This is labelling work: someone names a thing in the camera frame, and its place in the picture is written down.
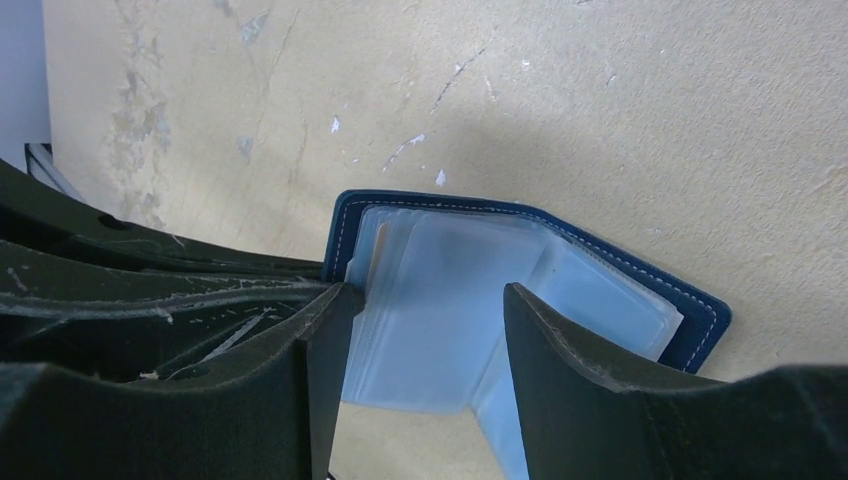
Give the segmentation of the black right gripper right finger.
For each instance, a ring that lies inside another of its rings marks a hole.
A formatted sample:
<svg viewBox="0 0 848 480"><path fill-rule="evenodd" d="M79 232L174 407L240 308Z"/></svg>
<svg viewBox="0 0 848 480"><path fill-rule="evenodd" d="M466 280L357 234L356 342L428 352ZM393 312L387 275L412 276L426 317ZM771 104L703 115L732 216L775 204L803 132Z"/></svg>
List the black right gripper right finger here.
<svg viewBox="0 0 848 480"><path fill-rule="evenodd" d="M650 361L504 290L533 479L843 479L847 370L786 365L720 382Z"/></svg>

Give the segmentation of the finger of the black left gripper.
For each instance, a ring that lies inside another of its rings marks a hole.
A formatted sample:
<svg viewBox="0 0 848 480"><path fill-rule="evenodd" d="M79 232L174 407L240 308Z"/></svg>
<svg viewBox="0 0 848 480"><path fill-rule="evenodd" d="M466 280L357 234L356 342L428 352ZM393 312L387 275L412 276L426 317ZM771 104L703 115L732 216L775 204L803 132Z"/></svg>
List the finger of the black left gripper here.
<svg viewBox="0 0 848 480"><path fill-rule="evenodd" d="M118 220L5 162L1 238L42 253L128 271L318 279L322 270L319 262L238 251Z"/></svg>
<svg viewBox="0 0 848 480"><path fill-rule="evenodd" d="M198 361L195 348L268 307L280 321L328 285L282 278L130 272L4 241L1 360L49 363L105 381Z"/></svg>

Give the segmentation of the blue leather card holder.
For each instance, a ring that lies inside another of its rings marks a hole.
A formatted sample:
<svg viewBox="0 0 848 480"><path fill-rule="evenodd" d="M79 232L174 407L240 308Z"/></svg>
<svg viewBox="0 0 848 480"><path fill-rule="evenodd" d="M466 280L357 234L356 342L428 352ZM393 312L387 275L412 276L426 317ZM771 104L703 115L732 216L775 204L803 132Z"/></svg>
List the blue leather card holder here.
<svg viewBox="0 0 848 480"><path fill-rule="evenodd" d="M342 398L417 413L471 410L504 476L528 475L504 334L520 283L617 345L695 373L731 309L527 205L389 190L336 200L322 276L364 292Z"/></svg>

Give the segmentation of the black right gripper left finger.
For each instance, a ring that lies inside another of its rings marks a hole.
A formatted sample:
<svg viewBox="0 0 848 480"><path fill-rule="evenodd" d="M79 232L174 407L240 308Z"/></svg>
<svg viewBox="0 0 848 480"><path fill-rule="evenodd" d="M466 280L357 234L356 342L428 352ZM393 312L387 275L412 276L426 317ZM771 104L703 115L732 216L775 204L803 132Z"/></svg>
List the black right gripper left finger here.
<svg viewBox="0 0 848 480"><path fill-rule="evenodd" d="M335 284L173 380L1 369L5 479L323 479L362 294Z"/></svg>

